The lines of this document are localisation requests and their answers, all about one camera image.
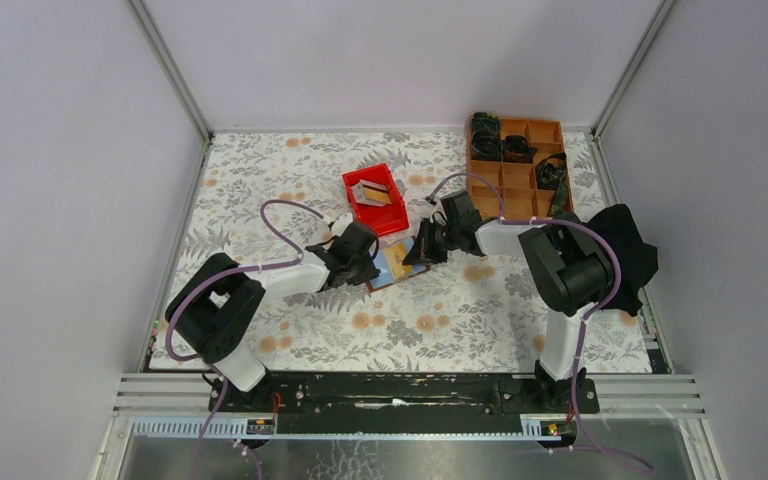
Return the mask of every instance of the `floral pattern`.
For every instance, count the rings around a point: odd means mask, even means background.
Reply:
[[[270,198],[304,202],[331,218],[350,211],[340,175],[386,163],[404,196],[411,235],[432,210],[423,198],[445,176],[463,171],[462,133],[227,133],[216,136],[184,239],[169,298],[220,250],[241,264],[292,254],[259,218]],[[565,135],[576,213],[604,207],[583,133]],[[464,187],[453,179],[441,194]],[[329,237],[327,226],[292,207],[269,218],[302,245]],[[166,354],[166,322],[151,347],[151,369],[203,369]],[[364,286],[262,304],[244,341],[271,369],[530,372],[545,344],[546,306],[522,258],[460,252],[448,263],[369,293]],[[177,334],[181,354],[192,350]],[[600,312],[588,329],[583,365],[601,372],[650,372],[636,322]]]

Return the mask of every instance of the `wooden compartment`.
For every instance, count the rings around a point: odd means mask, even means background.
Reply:
[[[553,153],[564,151],[564,137],[560,122],[543,119],[519,117],[499,117],[501,130],[499,136],[504,140],[508,135],[524,135],[534,147],[533,164],[491,162],[473,160],[472,158],[472,125],[467,122],[467,171],[486,178],[505,200],[507,210],[505,216],[511,219],[523,219],[532,216],[546,217],[549,207],[555,198],[555,192],[537,190],[537,178],[534,167]],[[549,160],[554,165],[559,160]],[[468,192],[473,204],[484,218],[499,216],[499,200],[493,191],[483,182],[470,178],[467,182]],[[572,188],[564,211],[573,211]]]

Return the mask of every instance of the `white panel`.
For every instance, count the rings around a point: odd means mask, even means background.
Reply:
[[[768,2],[682,2],[604,144],[729,477],[768,478]]]
[[[590,125],[658,0],[151,0],[214,128]]]
[[[86,478],[199,150],[124,0],[0,2],[0,479]]]

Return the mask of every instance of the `metal corner post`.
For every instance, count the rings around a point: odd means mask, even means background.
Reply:
[[[163,73],[169,79],[172,90],[175,91],[181,106],[193,123],[193,127],[195,127],[203,142],[209,142],[211,137],[210,125],[207,123],[207,119],[204,118],[198,103],[196,103],[193,93],[187,87],[187,82],[184,81],[184,76],[181,74],[178,64],[172,58],[172,53],[163,40],[163,36],[157,28],[157,24],[154,22],[148,6],[146,6],[144,0],[126,0],[126,2],[131,9],[131,13],[134,15],[134,19],[137,21],[137,25],[139,25],[146,41],[154,52],[157,63],[160,64],[160,68],[163,69]]]
[[[658,36],[661,34],[664,25],[666,25],[667,20],[669,20],[670,15],[675,11],[675,7],[680,1],[681,0],[661,0],[661,3],[655,10],[652,20],[649,21],[649,25],[646,27],[646,32],[643,34],[640,43],[637,44],[637,48],[631,55],[631,59],[629,59],[628,65],[626,65],[625,70],[620,76],[620,80],[617,82],[616,87],[614,87],[614,91],[611,92],[611,96],[608,97],[608,102],[605,104],[605,108],[602,109],[599,117],[596,118],[596,123],[593,124],[592,134],[597,143],[605,132],[605,128],[610,123],[611,117],[613,117],[617,106],[628,91],[631,82],[634,80],[634,77],[637,76],[640,66],[649,55],[649,51],[655,44],[655,40],[657,40]]]

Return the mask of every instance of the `gray floor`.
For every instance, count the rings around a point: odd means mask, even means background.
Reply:
[[[681,432],[668,420],[588,424],[606,446],[652,462],[654,478],[693,478]],[[132,437],[122,480],[188,480],[194,439]],[[266,479],[638,479],[601,455],[540,451],[534,442],[274,440],[257,450]],[[228,440],[209,440],[198,458],[199,479],[256,479],[251,457]]]

